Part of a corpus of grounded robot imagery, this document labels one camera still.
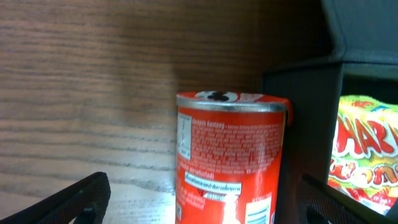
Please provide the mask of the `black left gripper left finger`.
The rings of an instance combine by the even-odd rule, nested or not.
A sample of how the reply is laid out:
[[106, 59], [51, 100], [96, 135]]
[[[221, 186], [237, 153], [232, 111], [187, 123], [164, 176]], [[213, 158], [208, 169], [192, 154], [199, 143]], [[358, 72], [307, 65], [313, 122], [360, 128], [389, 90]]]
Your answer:
[[1, 220], [1, 224], [101, 224], [111, 189], [104, 172], [81, 179], [44, 200]]

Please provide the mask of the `red potato chips can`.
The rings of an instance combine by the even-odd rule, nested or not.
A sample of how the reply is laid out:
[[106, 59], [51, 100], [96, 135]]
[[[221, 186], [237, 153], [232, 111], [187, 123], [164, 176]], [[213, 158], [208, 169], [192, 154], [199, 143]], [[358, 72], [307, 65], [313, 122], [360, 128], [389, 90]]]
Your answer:
[[231, 91], [177, 95], [177, 224], [272, 224], [288, 99]]

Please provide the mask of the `Haribo worms candy bag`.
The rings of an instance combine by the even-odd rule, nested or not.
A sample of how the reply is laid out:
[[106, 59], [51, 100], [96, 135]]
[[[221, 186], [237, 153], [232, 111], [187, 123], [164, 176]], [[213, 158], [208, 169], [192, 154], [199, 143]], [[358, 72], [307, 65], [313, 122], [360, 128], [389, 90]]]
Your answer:
[[328, 185], [386, 215], [397, 200], [397, 105], [341, 96]]

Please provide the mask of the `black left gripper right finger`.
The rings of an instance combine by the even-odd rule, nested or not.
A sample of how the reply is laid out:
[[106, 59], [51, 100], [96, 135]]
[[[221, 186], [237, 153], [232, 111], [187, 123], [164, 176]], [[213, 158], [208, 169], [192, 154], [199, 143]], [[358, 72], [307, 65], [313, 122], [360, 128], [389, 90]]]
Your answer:
[[297, 185], [297, 210], [301, 224], [397, 224], [397, 204], [382, 215], [308, 174]]

